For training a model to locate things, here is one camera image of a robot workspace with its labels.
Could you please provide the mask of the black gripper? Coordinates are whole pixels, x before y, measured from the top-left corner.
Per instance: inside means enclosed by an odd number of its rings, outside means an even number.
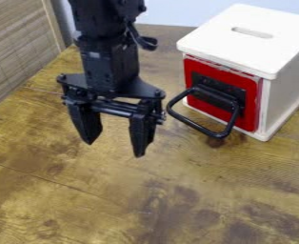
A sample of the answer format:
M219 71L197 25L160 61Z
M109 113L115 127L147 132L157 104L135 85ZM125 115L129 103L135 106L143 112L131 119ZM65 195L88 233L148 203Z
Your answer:
M129 118L133 153L141 157L153 141L156 124L165 120L165 92L140 77L139 48L155 51L157 40L78 40L74 44L84 72L57 77L73 126L84 142L92 145L103 132L101 113Z

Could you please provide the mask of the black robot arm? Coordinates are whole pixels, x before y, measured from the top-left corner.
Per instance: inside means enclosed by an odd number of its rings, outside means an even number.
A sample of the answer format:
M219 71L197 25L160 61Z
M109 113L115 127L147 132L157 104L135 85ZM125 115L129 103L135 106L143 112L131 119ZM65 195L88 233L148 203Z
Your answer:
M165 120L165 92L140 77L139 50L155 51L157 40L135 27L145 0L68 0L84 71L61 74L64 104L80 137L93 144L104 113L129 120L133 153L145 155L156 126Z

